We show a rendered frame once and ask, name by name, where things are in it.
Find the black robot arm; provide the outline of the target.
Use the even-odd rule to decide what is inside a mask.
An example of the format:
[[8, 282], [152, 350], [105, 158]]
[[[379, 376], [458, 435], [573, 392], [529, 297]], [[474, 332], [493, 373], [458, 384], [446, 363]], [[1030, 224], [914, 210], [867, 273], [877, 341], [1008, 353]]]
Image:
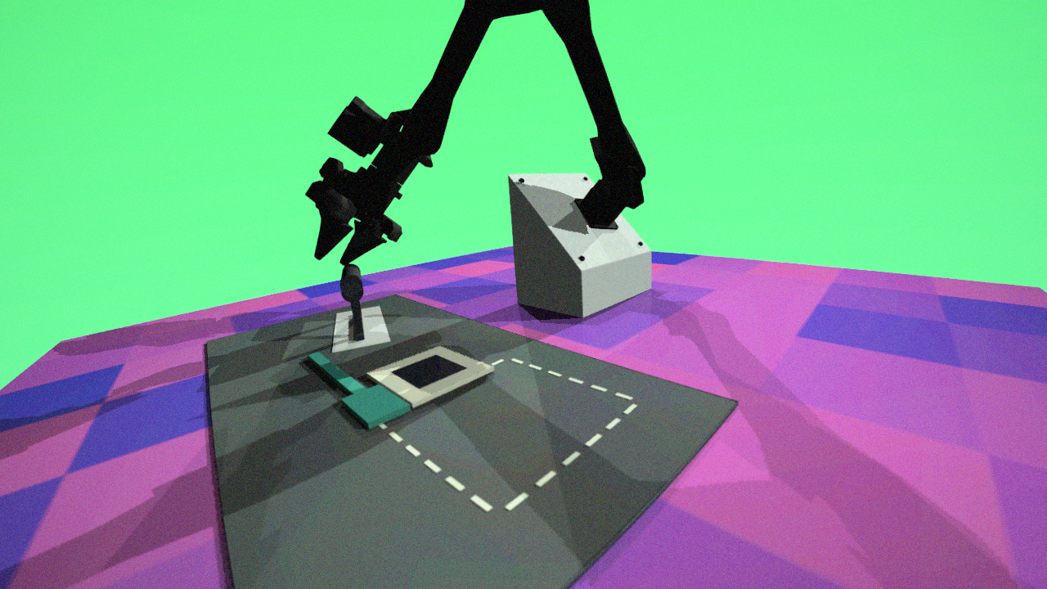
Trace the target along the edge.
[[591, 138], [591, 148], [602, 178], [584, 199], [573, 202], [592, 228], [618, 230], [617, 217], [627, 206], [634, 209], [645, 202], [642, 179], [646, 169], [631, 132], [618, 112], [612, 86], [592, 36], [591, 0], [465, 0], [433, 80], [411, 109], [389, 112], [385, 119], [355, 96], [328, 134], [362, 158], [382, 144], [371, 165], [402, 185], [416, 164], [432, 168], [431, 155], [442, 145], [456, 90], [489, 25], [502, 16], [540, 10], [564, 40], [597, 124], [598, 137]]

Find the cream square tile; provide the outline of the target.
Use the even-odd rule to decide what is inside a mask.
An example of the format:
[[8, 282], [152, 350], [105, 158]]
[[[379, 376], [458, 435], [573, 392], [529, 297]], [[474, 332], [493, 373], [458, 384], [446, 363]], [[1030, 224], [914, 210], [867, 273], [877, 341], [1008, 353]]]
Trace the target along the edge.
[[491, 371], [493, 365], [440, 345], [381, 366], [366, 376], [405, 400], [409, 407], [416, 407]]

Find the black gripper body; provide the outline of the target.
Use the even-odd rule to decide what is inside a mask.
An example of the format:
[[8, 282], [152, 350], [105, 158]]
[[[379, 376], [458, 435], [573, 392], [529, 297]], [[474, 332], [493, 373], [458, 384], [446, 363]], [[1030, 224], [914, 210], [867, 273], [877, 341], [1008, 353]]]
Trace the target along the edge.
[[382, 237], [384, 232], [389, 240], [397, 243], [402, 236], [402, 225], [389, 219], [389, 216], [383, 214], [395, 197], [398, 200], [403, 197], [400, 192], [402, 184], [396, 183], [388, 175], [371, 164], [367, 169], [361, 166], [357, 173], [360, 173], [362, 178], [357, 182], [354, 191], [348, 196], [321, 180], [312, 182], [304, 196], [309, 197], [312, 202], [321, 206], [324, 211], [337, 218], [341, 223], [348, 224], [353, 218], [357, 218], [377, 236]]

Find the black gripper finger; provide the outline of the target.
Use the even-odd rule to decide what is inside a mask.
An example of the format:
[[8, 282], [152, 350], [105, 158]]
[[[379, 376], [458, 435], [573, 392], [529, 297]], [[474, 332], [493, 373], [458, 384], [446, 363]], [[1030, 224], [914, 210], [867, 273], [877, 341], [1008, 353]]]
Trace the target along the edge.
[[354, 236], [351, 237], [350, 243], [346, 247], [343, 257], [339, 260], [340, 264], [347, 266], [363, 256], [367, 251], [376, 249], [377, 246], [383, 243], [388, 243], [388, 240], [377, 236], [374, 232], [371, 232], [367, 227], [364, 227], [359, 221], [354, 219], [355, 232]]
[[314, 258], [321, 260], [325, 256], [328, 256], [329, 251], [335, 249], [335, 246], [354, 230], [354, 227], [351, 227], [350, 224], [341, 223], [337, 218], [328, 214], [321, 206], [317, 205], [317, 209], [319, 216], [321, 216], [321, 223], [319, 223], [319, 234], [317, 237], [317, 248], [314, 251]]

